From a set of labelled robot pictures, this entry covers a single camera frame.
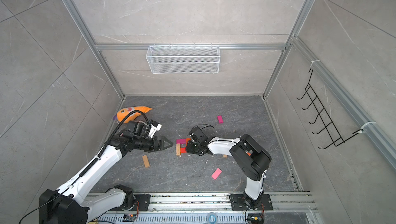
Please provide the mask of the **magenta block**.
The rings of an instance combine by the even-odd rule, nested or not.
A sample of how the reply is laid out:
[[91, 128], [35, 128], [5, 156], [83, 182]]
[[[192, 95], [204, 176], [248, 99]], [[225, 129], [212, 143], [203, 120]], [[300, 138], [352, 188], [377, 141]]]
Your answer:
[[218, 122], [219, 122], [220, 124], [224, 123], [223, 118], [222, 118], [221, 115], [218, 115], [218, 116], [217, 116], [217, 119], [218, 119]]
[[178, 139], [176, 140], [177, 144], [185, 144], [186, 143], [186, 139]]

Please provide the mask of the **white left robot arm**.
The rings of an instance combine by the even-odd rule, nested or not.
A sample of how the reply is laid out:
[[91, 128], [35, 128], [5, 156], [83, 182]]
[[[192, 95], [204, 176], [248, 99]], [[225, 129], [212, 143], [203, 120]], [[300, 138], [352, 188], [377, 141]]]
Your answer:
[[87, 224], [113, 208], [124, 211], [139, 208], [133, 189], [123, 185], [91, 200], [86, 198], [106, 172], [127, 153], [133, 150], [150, 153], [173, 147], [165, 136], [155, 136], [161, 124], [149, 120], [142, 111], [139, 114], [143, 121], [128, 121], [135, 113], [133, 110], [119, 121], [99, 153], [75, 176], [58, 189], [46, 190], [40, 196], [37, 207], [40, 224]]

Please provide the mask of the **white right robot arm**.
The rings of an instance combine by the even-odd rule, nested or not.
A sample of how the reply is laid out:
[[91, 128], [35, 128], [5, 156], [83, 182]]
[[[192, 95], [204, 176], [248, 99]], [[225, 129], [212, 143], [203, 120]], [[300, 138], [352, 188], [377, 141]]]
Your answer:
[[270, 154], [247, 134], [239, 138], [209, 137], [196, 126], [189, 135], [192, 141], [187, 143], [187, 153], [198, 156], [226, 155], [234, 158], [246, 175], [242, 201], [252, 209], [260, 207], [264, 197], [264, 179], [272, 160]]

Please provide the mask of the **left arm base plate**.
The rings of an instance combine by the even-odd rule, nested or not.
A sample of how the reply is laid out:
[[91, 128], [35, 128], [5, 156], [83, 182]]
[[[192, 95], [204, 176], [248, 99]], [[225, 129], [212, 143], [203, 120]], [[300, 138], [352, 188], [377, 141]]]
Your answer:
[[132, 198], [132, 203], [129, 204], [126, 208], [122, 208], [123, 211], [148, 211], [151, 195], [149, 194], [138, 194], [134, 195]]

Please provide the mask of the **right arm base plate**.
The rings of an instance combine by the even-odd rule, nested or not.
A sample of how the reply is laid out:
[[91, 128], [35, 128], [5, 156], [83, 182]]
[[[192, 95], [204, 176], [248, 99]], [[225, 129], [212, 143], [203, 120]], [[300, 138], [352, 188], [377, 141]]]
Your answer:
[[273, 205], [270, 195], [261, 194], [258, 199], [253, 200], [247, 194], [230, 194], [230, 202], [233, 211], [238, 210], [264, 210], [272, 211]]

